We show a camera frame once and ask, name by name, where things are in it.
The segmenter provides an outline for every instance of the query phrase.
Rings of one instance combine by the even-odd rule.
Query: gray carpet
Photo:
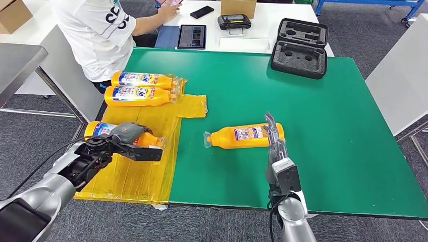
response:
[[[152,0],[121,3],[135,17],[155,13]],[[335,55],[353,57],[367,77],[405,32],[399,21],[408,11],[406,7],[325,4],[319,20],[330,28]],[[426,3],[421,11],[428,12]],[[66,111],[56,98],[35,96],[15,95],[8,107]],[[40,160],[71,139],[78,122],[0,113],[0,124],[0,198],[4,198]],[[418,138],[428,152],[428,134]],[[409,138],[399,145],[428,195],[428,168]],[[25,187],[48,169],[44,167]],[[48,241],[269,241],[268,218],[261,211],[172,206],[159,212],[147,205],[73,200],[54,224]],[[428,240],[428,231],[417,221],[319,215],[309,223],[318,241]]]

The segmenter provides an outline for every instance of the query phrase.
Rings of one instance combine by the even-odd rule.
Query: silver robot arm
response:
[[[162,149],[130,145],[147,127],[123,123],[107,136],[74,144],[30,189],[0,201],[0,241],[43,241],[76,191],[112,160],[114,153],[136,161],[159,161]]]
[[[283,242],[316,242],[306,220],[307,207],[297,166],[287,155],[285,140],[279,138],[274,117],[270,112],[264,117],[270,145],[265,177],[270,187],[272,212],[282,228],[281,239]]]

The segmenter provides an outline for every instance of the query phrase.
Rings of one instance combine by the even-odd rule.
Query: yellow plastic bag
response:
[[[164,204],[168,202],[177,157],[181,118],[205,117],[206,96],[181,95],[176,103],[157,107],[108,107],[105,123],[135,122],[165,137],[166,145],[159,162],[133,161],[115,154],[111,164],[102,169],[79,193],[77,199],[131,203]]]

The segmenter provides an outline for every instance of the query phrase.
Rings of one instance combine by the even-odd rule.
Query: bottle label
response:
[[[122,72],[119,76],[119,85],[156,84],[159,74]]]
[[[267,136],[267,132],[261,126],[235,129],[236,140],[260,139]]]
[[[99,136],[99,135],[109,135],[110,131],[112,131],[112,129],[114,129],[117,125],[112,125],[112,124],[106,124],[103,122],[99,122],[95,128],[94,131],[92,133],[92,135],[94,136]]]
[[[152,99],[154,96],[154,87],[126,87],[117,86],[113,89],[113,100],[133,101],[141,99]]]

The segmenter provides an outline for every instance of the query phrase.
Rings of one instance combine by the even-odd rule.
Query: orange bottle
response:
[[[115,72],[112,75],[113,86],[160,87],[165,90],[178,88],[179,80],[178,77],[168,77],[163,74],[137,72]]]
[[[160,106],[175,102],[177,97],[178,89],[159,87],[109,86],[104,94],[105,102],[112,107]]]
[[[268,124],[243,125],[235,127],[225,127],[221,130],[209,133],[205,132],[205,148],[219,146],[223,149],[268,147],[268,134],[263,126]],[[284,139],[284,129],[282,125],[276,123],[280,139]]]
[[[88,123],[88,126],[86,126],[85,136],[99,136],[103,134],[108,135],[110,134],[110,131],[114,129],[116,126],[117,125],[112,125],[112,124],[98,122],[98,121],[92,121]],[[165,139],[158,138],[149,132],[144,132],[139,138],[137,138],[134,141],[133,145],[143,147],[143,148],[156,146],[156,147],[161,147],[163,149],[165,145]]]

